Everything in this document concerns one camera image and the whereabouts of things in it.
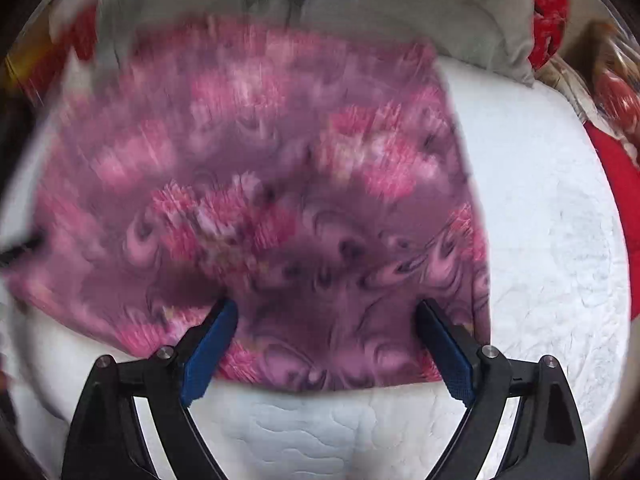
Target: metal pin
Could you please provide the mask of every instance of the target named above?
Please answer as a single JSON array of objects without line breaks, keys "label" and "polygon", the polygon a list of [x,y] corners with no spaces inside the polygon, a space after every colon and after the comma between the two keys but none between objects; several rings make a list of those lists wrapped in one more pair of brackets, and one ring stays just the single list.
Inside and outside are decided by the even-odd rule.
[{"label": "metal pin", "polygon": [[553,357],[552,355],[545,355],[542,358],[542,362],[547,365],[549,368],[555,368],[558,366],[558,359]]},{"label": "metal pin", "polygon": [[109,366],[111,364],[112,359],[113,358],[110,355],[101,355],[96,360],[95,365],[98,368],[106,368],[107,366]]},{"label": "metal pin", "polygon": [[172,346],[161,346],[156,352],[156,357],[160,359],[170,359],[172,355],[174,355]]},{"label": "metal pin", "polygon": [[489,359],[495,359],[500,355],[500,351],[493,345],[484,345],[482,347],[482,353]]}]

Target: blue rubber pad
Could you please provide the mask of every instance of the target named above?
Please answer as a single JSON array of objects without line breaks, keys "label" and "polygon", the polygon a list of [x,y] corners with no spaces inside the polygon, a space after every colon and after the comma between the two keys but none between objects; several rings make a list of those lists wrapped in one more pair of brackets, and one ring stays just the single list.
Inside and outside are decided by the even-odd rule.
[{"label": "blue rubber pad", "polygon": [[184,366],[180,400],[185,408],[207,391],[211,377],[231,343],[237,325],[238,307],[229,300]]},{"label": "blue rubber pad", "polygon": [[446,327],[428,308],[418,310],[417,332],[431,353],[451,397],[462,400],[466,407],[471,406],[476,400],[471,364]]}]

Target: red cloth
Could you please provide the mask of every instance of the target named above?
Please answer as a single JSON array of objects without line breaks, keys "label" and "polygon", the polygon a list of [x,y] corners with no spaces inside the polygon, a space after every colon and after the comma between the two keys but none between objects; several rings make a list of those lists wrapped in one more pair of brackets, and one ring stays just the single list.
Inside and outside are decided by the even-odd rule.
[{"label": "red cloth", "polygon": [[534,0],[534,46],[529,54],[533,70],[542,67],[560,47],[568,12],[569,0]]},{"label": "red cloth", "polygon": [[620,213],[629,257],[631,319],[635,319],[640,314],[640,172],[616,139],[590,121],[584,127],[600,157]]}]

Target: bed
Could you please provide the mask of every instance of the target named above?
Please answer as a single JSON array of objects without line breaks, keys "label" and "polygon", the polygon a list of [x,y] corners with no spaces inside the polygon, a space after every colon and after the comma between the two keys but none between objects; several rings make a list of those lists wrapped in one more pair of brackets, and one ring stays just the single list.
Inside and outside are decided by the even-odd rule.
[{"label": "bed", "polygon": [[[452,59],[438,64],[484,209],[492,344],[510,358],[558,357],[593,454],[616,398],[630,319],[625,243],[606,176],[559,93]],[[43,152],[36,144],[18,173],[4,240],[25,231]],[[67,423],[94,359],[128,357],[37,312],[8,310],[0,325],[20,436],[59,473]],[[139,409],[159,477],[172,478],[148,408]],[[496,471],[514,409],[510,402],[479,478]],[[463,405],[441,383],[294,396],[215,381],[192,413],[229,478],[417,479],[444,450]]]}]

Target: purple fabric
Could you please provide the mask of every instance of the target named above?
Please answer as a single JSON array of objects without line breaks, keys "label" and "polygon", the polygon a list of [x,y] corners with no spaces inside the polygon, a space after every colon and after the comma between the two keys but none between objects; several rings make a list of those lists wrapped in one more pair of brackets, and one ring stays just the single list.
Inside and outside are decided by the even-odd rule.
[{"label": "purple fabric", "polygon": [[433,297],[489,338],[468,172],[428,46],[206,18],[149,36],[64,107],[36,224],[7,275],[60,322],[147,356],[224,290],[219,374],[283,390],[437,380],[412,330]]}]

